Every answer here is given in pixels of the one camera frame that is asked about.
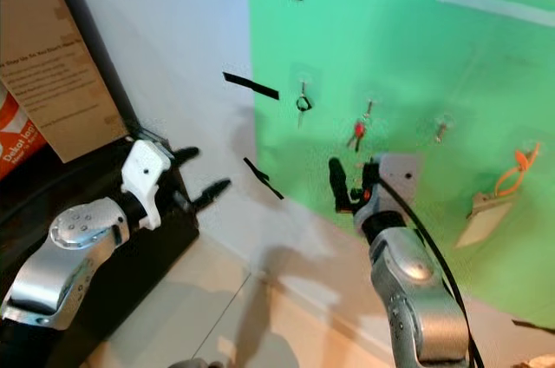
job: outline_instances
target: orange lanyard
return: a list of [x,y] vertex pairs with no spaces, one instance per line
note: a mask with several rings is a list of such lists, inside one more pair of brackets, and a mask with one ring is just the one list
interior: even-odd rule
[[[497,183],[495,184],[495,191],[494,191],[495,197],[507,196],[509,194],[514,193],[517,190],[517,188],[519,188],[520,184],[524,180],[525,172],[528,171],[532,166],[532,164],[536,161],[536,157],[538,156],[538,151],[539,151],[539,143],[536,144],[536,148],[531,153],[524,154],[522,151],[518,151],[518,150],[514,153],[514,156],[519,165],[517,167],[513,167],[510,170],[508,170],[499,178],[499,180],[497,180]],[[519,177],[514,182],[514,184],[509,188],[506,188],[505,190],[500,190],[501,184],[503,184],[509,177],[511,177],[513,174],[516,174],[516,173],[519,174]]]

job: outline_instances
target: screw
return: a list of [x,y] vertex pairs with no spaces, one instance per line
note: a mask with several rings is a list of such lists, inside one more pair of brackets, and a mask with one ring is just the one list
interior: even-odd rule
[[441,142],[443,141],[443,136],[445,135],[446,131],[447,131],[447,124],[445,122],[442,122],[440,124],[440,128],[437,131],[437,135],[435,136],[435,141],[438,144],[441,144]]

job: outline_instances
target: orange box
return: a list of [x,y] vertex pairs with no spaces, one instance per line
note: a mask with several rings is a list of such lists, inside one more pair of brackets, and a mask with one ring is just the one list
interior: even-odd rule
[[0,85],[0,180],[45,145],[33,122]]

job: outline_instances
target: cardboard box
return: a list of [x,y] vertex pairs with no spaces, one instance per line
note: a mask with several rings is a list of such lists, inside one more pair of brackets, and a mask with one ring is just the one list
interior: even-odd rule
[[126,135],[64,0],[0,5],[0,80],[62,161]]

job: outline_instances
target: key ring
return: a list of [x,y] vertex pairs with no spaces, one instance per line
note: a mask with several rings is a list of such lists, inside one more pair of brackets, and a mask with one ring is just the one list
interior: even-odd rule
[[308,97],[304,95],[304,82],[303,82],[303,88],[301,90],[301,95],[297,99],[297,109],[301,113],[312,109],[312,105],[310,104]]

